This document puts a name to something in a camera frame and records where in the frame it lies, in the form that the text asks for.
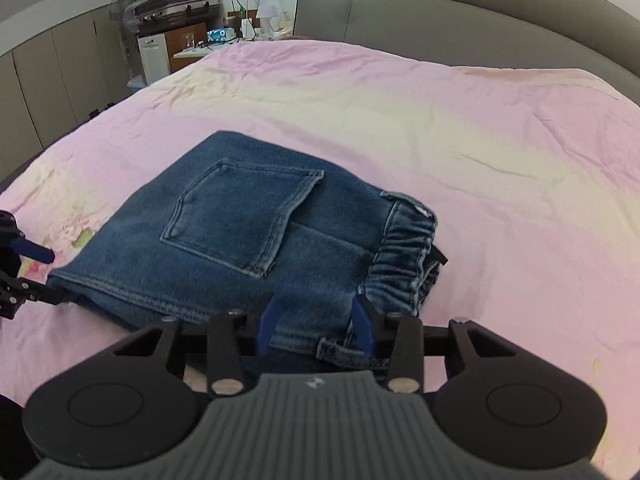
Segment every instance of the standing fan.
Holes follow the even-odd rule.
[[[136,53],[138,42],[136,40],[135,8],[138,0],[112,0],[107,8],[108,22],[116,23],[118,26],[118,39],[122,56],[129,69],[129,79],[140,75],[139,68],[136,68]]]

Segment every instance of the pink bedsheet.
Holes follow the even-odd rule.
[[[578,70],[450,68],[357,46],[229,46],[49,148],[2,196],[68,262],[127,197],[216,130],[320,156],[437,214],[450,262],[422,318],[472,318],[591,384],[609,425],[594,462],[640,467],[640,108]],[[44,280],[46,266],[24,272]],[[0,328],[0,394],[123,335],[73,305]],[[427,361],[428,386],[444,374]]]

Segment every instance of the logo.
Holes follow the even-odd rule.
[[[322,388],[324,386],[324,380],[321,379],[320,377],[314,377],[313,379],[309,379],[306,382],[306,385],[309,388],[313,388],[314,390],[318,390],[319,388]]]

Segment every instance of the beige wardrobe door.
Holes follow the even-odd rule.
[[[0,118],[0,174],[4,178],[42,151],[11,52],[0,57]]]
[[[14,48],[14,60],[33,125],[46,148],[78,126],[51,31]]]
[[[66,93],[78,124],[89,120],[89,114],[102,111],[111,102],[102,75],[96,30],[91,13],[53,28],[53,41],[58,53]]]
[[[129,69],[120,47],[118,24],[107,20],[107,7],[91,12],[95,24],[98,55],[111,101],[117,103],[129,96]]]

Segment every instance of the glass cup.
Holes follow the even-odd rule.
[[[195,40],[193,39],[193,33],[184,34],[182,36],[182,49],[183,50],[193,50],[195,48]]]

